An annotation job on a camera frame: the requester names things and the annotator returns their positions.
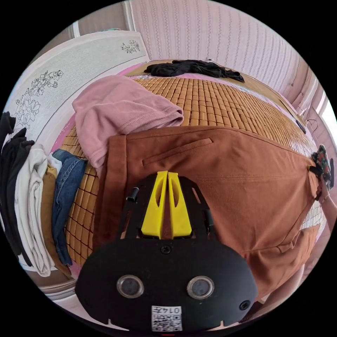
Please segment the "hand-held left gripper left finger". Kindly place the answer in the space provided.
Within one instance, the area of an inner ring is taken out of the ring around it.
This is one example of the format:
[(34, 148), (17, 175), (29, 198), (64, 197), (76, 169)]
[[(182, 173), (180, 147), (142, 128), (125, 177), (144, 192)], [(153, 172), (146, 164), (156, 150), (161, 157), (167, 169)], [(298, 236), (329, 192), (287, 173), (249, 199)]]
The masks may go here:
[(144, 237), (161, 239), (167, 186), (167, 171), (159, 171), (154, 177), (147, 203), (141, 233)]

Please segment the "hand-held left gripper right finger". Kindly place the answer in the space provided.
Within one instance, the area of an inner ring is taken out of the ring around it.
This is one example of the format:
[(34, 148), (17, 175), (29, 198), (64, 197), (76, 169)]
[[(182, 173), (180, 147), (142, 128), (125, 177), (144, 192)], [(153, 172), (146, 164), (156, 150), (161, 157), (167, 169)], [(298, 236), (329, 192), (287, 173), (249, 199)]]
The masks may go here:
[(182, 186), (177, 173), (168, 173), (168, 195), (172, 238), (190, 237), (192, 234), (192, 227)]

